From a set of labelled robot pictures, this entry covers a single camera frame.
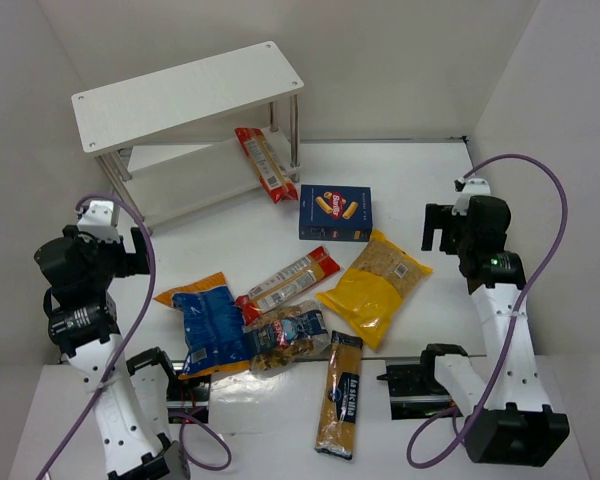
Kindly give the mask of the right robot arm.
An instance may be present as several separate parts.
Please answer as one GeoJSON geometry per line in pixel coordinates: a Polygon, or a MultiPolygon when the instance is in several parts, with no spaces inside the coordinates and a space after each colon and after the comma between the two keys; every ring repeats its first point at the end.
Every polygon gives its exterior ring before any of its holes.
{"type": "Polygon", "coordinates": [[[458,257],[492,373],[483,380],[458,345],[430,344],[421,360],[454,402],[447,415],[464,419],[453,447],[463,446],[474,463],[542,467],[570,426],[539,377],[526,308],[530,283],[519,255],[505,248],[510,222],[507,203],[489,195],[426,206],[422,248],[431,250],[439,231],[440,251],[458,257]]]}

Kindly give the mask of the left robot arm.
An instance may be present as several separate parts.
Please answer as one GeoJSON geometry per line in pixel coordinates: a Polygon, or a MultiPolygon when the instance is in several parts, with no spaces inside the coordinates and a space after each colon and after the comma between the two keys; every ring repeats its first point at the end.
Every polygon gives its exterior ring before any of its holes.
{"type": "Polygon", "coordinates": [[[166,388],[175,372],[158,347],[126,359],[129,338],[108,289],[116,278],[155,278],[150,239],[134,227],[134,252],[113,227],[67,225],[34,259],[49,283],[43,297],[48,335],[90,396],[77,419],[93,414],[109,479],[187,479],[180,443],[168,432],[166,388]]]}

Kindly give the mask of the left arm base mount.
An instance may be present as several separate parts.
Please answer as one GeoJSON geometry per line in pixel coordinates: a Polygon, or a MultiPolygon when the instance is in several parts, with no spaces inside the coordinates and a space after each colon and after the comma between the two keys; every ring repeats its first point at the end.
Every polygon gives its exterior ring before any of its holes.
{"type": "Polygon", "coordinates": [[[176,417],[176,413],[193,416],[200,422],[209,421],[209,399],[211,391],[211,376],[202,376],[172,383],[166,390],[166,407],[171,424],[182,423],[184,420],[176,417]]]}

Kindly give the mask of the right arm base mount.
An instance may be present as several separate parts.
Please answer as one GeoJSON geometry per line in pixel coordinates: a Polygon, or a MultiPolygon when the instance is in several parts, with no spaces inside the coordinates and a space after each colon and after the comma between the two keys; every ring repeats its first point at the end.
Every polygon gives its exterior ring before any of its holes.
{"type": "Polygon", "coordinates": [[[376,380],[388,390],[394,421],[427,419],[454,406],[448,392],[436,382],[431,383],[419,363],[387,363],[376,380]]]}

